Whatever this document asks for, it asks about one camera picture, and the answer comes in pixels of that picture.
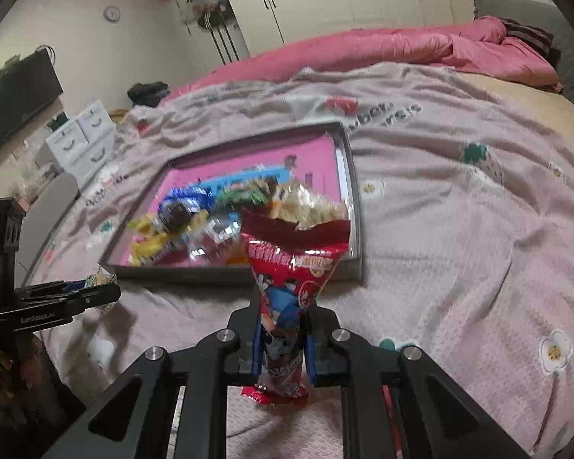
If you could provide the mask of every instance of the white flower print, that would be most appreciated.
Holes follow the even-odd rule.
[[[538,357],[542,370],[551,374],[566,367],[572,357],[572,342],[561,330],[553,331],[549,337],[540,342]]]

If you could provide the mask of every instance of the striped pillow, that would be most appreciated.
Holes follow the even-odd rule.
[[[506,35],[513,38],[519,38],[526,44],[530,45],[543,58],[548,59],[548,53],[551,50],[551,43],[554,36],[539,27],[524,26],[512,19],[501,19],[506,27]]]

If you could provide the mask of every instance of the drawer handle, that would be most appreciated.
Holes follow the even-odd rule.
[[[104,158],[105,153],[106,153],[106,148],[103,146],[102,151],[99,153],[99,156],[92,157],[90,160],[92,162],[100,162]]]

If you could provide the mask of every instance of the white drawer unit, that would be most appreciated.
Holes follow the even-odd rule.
[[[63,167],[73,154],[87,146],[87,139],[75,120],[67,122],[46,139],[52,158]]]
[[[64,166],[67,173],[76,179],[79,188],[83,188],[93,175],[110,158],[115,146],[117,130],[114,125],[101,128],[96,139],[77,151],[75,156]]]
[[[104,109],[101,101],[96,101],[87,106],[77,117],[83,134],[89,142],[103,133],[103,129],[112,124],[108,112]]]

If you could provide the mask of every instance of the metal screw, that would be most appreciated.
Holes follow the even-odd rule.
[[[336,340],[336,342],[346,342],[346,340],[350,339],[350,337],[351,334],[345,329],[340,328],[338,330],[332,331],[332,338]]]
[[[221,342],[231,342],[232,340],[234,340],[235,337],[236,337],[236,333],[234,333],[230,329],[219,330],[217,332],[217,338]]]
[[[144,356],[148,358],[148,360],[157,360],[163,355],[164,349],[161,347],[151,347],[150,349],[146,349],[144,352]]]
[[[408,346],[404,349],[404,357],[408,360],[419,360],[423,356],[423,352],[418,347]]]

